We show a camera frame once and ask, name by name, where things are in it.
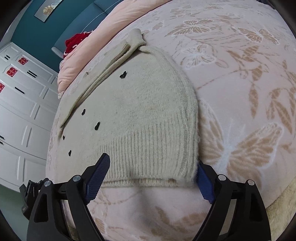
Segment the pink butterfly bed blanket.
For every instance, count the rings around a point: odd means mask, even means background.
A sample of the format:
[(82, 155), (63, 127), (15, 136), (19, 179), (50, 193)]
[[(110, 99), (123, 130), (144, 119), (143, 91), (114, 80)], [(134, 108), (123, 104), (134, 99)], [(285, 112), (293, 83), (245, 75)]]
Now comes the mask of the pink butterfly bed blanket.
[[(118, 32), (64, 94), (134, 29), (191, 82), (198, 161), (253, 180), (268, 208), (295, 178), (295, 37), (280, 14), (258, 1), (168, 1)], [(88, 208), (107, 240), (192, 240), (210, 204), (193, 182), (102, 185)]]

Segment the red garment on bed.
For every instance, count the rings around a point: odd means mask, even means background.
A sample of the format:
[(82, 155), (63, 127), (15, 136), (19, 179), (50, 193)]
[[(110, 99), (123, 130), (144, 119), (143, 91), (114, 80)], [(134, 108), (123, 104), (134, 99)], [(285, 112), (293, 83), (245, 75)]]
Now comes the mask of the red garment on bed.
[(63, 53), (63, 58), (65, 58), (69, 53), (71, 53), (85, 38), (87, 38), (92, 31), (77, 33), (70, 39), (65, 41), (66, 49)]

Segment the framed wall picture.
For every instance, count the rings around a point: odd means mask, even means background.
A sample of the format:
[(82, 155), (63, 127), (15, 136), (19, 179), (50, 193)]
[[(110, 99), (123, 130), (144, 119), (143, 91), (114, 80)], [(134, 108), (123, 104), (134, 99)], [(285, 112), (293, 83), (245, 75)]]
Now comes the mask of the framed wall picture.
[(61, 2), (62, 0), (45, 0), (34, 16), (44, 23)]

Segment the blue upholstered headboard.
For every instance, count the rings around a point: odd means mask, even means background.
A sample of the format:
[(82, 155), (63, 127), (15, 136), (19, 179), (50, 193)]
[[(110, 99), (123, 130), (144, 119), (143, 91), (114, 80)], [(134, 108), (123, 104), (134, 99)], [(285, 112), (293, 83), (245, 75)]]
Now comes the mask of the blue upholstered headboard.
[(122, 0), (97, 0), (84, 9), (66, 28), (52, 47), (52, 51), (61, 59), (66, 50), (65, 41), (77, 33), (90, 32), (106, 18), (106, 16)]

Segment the cream fluffy rug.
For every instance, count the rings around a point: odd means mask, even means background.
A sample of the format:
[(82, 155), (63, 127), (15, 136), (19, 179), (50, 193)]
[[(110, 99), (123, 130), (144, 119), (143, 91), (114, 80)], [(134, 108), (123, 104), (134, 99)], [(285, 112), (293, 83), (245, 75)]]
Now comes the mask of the cream fluffy rug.
[(276, 240), (287, 228), (295, 215), (296, 207), (295, 178), (283, 193), (266, 210), (271, 229), (271, 240)]

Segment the white panelled wardrobe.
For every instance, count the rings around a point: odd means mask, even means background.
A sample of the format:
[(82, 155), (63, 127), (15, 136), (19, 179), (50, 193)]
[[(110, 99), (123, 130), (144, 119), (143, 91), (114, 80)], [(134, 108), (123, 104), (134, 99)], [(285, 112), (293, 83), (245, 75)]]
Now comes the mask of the white panelled wardrobe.
[(45, 178), (57, 73), (13, 42), (1, 48), (1, 185)]

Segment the pink folded duvet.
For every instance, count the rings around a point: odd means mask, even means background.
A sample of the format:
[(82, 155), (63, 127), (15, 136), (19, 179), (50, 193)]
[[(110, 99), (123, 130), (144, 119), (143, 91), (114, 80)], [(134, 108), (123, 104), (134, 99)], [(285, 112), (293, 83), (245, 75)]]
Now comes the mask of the pink folded duvet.
[(83, 68), (118, 32), (167, 2), (167, 0), (125, 0), (119, 3), (98, 27), (61, 61), (57, 79), (58, 99), (62, 98)]

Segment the beige knit heart sweater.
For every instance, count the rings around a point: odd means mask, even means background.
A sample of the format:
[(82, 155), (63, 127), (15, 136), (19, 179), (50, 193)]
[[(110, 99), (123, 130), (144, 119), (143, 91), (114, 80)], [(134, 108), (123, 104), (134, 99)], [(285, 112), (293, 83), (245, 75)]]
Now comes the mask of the beige knit heart sweater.
[(47, 174), (63, 182), (106, 153), (105, 187), (192, 186), (198, 102), (191, 82), (139, 29), (61, 98)]

